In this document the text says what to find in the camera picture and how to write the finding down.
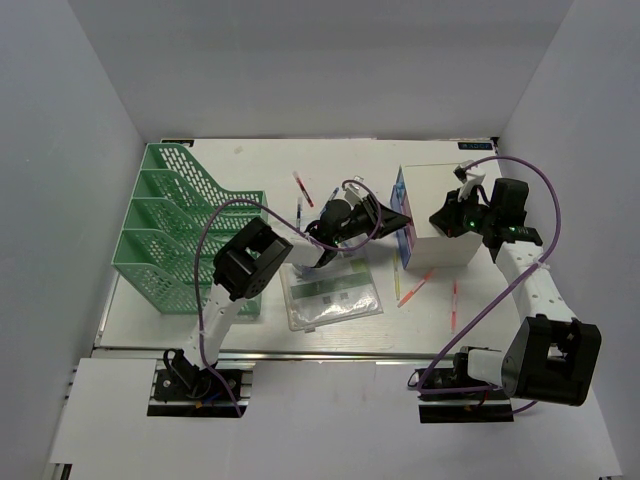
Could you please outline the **pink drawer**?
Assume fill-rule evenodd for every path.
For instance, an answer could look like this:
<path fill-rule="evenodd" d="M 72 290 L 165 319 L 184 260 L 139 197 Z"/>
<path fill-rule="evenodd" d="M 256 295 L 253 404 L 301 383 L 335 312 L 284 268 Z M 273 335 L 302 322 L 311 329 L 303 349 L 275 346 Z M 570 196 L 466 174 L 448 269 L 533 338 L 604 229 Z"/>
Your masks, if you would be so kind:
<path fill-rule="evenodd" d="M 392 207 L 404 216 L 411 217 L 411 210 L 406 204 L 406 195 L 400 194 L 396 188 L 392 193 Z M 413 228 L 412 220 L 396 232 L 397 245 L 400 255 L 400 261 L 403 269 L 407 269 L 411 257 L 411 232 Z"/>

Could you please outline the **yellow highlighter pen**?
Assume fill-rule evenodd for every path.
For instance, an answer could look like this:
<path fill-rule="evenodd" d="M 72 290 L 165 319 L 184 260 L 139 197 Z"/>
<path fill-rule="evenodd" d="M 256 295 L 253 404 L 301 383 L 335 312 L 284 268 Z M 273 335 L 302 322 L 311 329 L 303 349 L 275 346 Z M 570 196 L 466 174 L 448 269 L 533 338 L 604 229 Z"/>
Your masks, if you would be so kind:
<path fill-rule="evenodd" d="M 394 275 L 394 291 L 395 291 L 395 297 L 397 302 L 399 302 L 401 298 L 399 267 L 400 267 L 400 256 L 399 256 L 398 250 L 396 249 L 393 254 L 393 275 Z"/>

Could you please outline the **red pen with cap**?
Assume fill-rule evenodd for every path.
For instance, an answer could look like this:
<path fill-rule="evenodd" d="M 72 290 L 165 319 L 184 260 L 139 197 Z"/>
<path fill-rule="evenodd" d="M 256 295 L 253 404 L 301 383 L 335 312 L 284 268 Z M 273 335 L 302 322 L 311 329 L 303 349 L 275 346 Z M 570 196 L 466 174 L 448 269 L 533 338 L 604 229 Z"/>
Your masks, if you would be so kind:
<path fill-rule="evenodd" d="M 311 198 L 311 196 L 310 196 L 310 194 L 309 194 L 309 192 L 308 192 L 308 190 L 307 190 L 307 188 L 306 188 L 301 176 L 296 171 L 292 172 L 292 175 L 293 175 L 293 178 L 294 178 L 296 184 L 298 185 L 298 187 L 299 187 L 299 189 L 300 189 L 300 191 L 301 191 L 301 193 L 303 195 L 303 198 L 305 199 L 305 201 L 307 202 L 309 207 L 313 208 L 315 206 L 315 204 L 314 204 L 314 202 L 313 202 L 313 200 L 312 200 L 312 198 Z"/>

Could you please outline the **pink red pen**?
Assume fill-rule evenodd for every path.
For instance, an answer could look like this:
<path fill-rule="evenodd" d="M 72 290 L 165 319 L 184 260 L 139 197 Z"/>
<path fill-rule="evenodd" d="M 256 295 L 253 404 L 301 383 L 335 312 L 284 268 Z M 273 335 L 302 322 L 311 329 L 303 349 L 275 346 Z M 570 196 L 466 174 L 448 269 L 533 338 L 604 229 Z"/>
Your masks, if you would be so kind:
<path fill-rule="evenodd" d="M 451 334 L 455 334 L 457 331 L 457 305 L 458 305 L 458 280 L 455 279 L 453 281 L 452 288 L 452 306 L 451 306 L 451 317 L 450 317 L 450 327 Z"/>

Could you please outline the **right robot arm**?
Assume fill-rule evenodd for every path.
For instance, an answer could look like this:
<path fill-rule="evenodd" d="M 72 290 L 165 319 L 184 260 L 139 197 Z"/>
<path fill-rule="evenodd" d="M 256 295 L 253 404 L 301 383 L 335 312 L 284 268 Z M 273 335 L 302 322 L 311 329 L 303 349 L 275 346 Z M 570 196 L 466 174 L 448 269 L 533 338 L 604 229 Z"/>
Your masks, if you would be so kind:
<path fill-rule="evenodd" d="M 591 384 L 601 333 L 577 318 L 543 266 L 547 250 L 537 230 L 524 224 L 527 183 L 496 180 L 486 205 L 479 201 L 481 190 L 466 183 L 448 192 L 430 221 L 449 238 L 481 236 L 508 283 L 521 324 L 504 351 L 463 348 L 455 357 L 452 388 L 466 399 L 492 386 L 512 398 L 580 406 Z"/>

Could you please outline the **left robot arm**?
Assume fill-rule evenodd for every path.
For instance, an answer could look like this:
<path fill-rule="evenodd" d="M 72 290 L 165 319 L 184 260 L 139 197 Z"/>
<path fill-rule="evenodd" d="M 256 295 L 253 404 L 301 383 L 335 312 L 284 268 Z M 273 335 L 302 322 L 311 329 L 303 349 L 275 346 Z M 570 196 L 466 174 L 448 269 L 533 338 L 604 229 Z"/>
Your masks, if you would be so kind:
<path fill-rule="evenodd" d="M 283 264 L 311 269 L 327 265 L 340 245 L 363 235 L 364 241 L 384 238 L 409 225 L 411 218 L 381 205 L 372 194 L 350 203 L 335 199 L 326 203 L 317 220 L 303 230 L 283 220 L 281 230 L 261 217 L 253 218 L 213 258 L 212 286 L 206 302 L 200 292 L 200 257 L 208 231 L 222 210 L 218 207 L 205 224 L 195 250 L 194 289 L 197 325 L 182 348 L 190 364 L 180 370 L 177 387 L 188 398 L 199 399 L 211 387 L 206 370 L 217 364 L 224 338 L 242 307 L 262 293 Z"/>

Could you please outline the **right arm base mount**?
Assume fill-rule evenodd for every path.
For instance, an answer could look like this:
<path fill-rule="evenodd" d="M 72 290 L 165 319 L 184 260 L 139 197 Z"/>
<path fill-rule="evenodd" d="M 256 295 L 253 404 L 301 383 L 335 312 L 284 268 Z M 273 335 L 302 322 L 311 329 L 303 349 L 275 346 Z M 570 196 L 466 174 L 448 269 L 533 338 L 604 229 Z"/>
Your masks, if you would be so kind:
<path fill-rule="evenodd" d="M 421 424 L 507 423 L 514 420 L 512 404 L 501 389 L 472 379 L 467 372 L 469 348 L 450 362 L 438 364 L 422 386 L 425 368 L 415 369 L 407 381 L 418 393 Z"/>

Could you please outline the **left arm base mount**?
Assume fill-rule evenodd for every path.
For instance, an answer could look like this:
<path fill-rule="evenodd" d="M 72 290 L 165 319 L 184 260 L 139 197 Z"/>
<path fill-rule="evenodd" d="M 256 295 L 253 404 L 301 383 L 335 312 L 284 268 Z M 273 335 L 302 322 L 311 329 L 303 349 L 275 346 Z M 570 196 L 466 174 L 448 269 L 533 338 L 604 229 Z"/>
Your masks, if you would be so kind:
<path fill-rule="evenodd" d="M 240 418 L 248 407 L 250 371 L 200 370 L 183 350 L 163 352 L 157 366 L 147 407 L 148 417 Z"/>

